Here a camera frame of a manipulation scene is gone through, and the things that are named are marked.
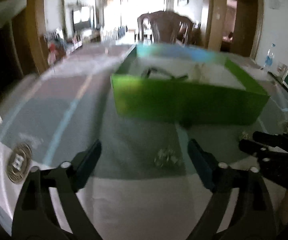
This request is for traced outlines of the silver flower chain jewelry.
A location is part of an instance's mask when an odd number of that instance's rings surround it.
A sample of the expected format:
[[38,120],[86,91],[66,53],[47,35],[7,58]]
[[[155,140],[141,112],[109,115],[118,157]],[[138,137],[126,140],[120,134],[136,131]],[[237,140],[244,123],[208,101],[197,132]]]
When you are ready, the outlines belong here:
[[250,131],[246,131],[246,130],[243,130],[239,133],[239,141],[241,140],[252,140],[253,139],[253,136],[252,136],[252,132]]

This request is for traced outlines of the clear plastic water bottle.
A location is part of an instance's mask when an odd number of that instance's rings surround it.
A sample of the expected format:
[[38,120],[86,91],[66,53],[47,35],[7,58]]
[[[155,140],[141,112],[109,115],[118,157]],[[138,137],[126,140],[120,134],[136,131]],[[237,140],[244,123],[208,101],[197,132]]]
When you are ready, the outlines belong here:
[[275,43],[271,44],[271,47],[267,51],[264,62],[261,66],[262,70],[269,70],[269,68],[271,68],[271,66],[273,65],[273,60],[275,57],[275,48],[276,44]]

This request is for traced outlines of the small black round object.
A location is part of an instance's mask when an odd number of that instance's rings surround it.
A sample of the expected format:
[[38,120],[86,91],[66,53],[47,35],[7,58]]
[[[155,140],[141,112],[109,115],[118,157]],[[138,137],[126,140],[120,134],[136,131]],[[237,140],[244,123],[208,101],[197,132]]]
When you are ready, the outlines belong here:
[[179,122],[180,127],[182,127],[183,129],[191,129],[193,126],[193,122],[191,120],[181,120]]

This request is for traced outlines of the patterned grey white tablecloth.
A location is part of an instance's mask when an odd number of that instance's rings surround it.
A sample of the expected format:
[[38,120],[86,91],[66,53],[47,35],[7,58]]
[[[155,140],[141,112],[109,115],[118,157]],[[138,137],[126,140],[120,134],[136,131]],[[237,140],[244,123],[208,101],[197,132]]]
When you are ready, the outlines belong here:
[[127,46],[78,50],[37,80],[25,78],[0,103],[0,227],[11,233],[22,185],[7,176],[7,160],[21,142],[32,165],[58,166],[102,143],[102,155],[77,196],[103,239],[185,239],[211,193],[187,156],[187,139],[234,168],[256,160],[239,151],[239,133],[281,133],[288,122],[288,94],[266,78],[271,98],[252,127],[179,126],[124,118],[116,111],[110,76]]

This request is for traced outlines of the green cardboard box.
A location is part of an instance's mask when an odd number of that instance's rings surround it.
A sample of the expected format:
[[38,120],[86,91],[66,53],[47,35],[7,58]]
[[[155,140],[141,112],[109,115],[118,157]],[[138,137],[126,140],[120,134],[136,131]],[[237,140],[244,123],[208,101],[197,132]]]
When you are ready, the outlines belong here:
[[[205,63],[209,82],[192,80]],[[226,55],[155,43],[135,45],[111,76],[122,116],[194,125],[251,125],[268,102],[265,89]]]

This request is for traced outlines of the dark wooden carved chair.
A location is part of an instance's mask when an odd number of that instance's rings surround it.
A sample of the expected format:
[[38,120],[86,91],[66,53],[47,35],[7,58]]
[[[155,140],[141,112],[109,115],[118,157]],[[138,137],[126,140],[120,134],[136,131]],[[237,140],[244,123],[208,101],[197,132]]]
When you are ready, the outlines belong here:
[[174,11],[156,11],[142,14],[137,18],[140,42],[145,40],[144,20],[148,20],[151,25],[152,40],[154,43],[177,43],[182,27],[185,29],[182,44],[188,45],[191,40],[191,33],[194,27],[192,20]]

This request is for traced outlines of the red and blue bag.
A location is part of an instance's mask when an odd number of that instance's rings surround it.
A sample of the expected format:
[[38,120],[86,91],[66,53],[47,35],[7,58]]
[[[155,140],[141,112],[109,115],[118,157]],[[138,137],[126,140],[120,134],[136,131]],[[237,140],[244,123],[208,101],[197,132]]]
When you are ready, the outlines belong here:
[[56,38],[47,41],[48,57],[47,62],[49,66],[54,65],[56,62],[62,60],[66,56],[65,42],[61,38]]

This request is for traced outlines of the flat screen television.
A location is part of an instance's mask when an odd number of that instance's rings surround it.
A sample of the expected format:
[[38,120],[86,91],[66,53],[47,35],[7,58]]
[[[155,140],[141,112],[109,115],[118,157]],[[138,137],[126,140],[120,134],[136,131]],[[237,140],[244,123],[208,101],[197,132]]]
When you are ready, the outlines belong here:
[[73,31],[94,28],[94,7],[82,6],[72,11]]

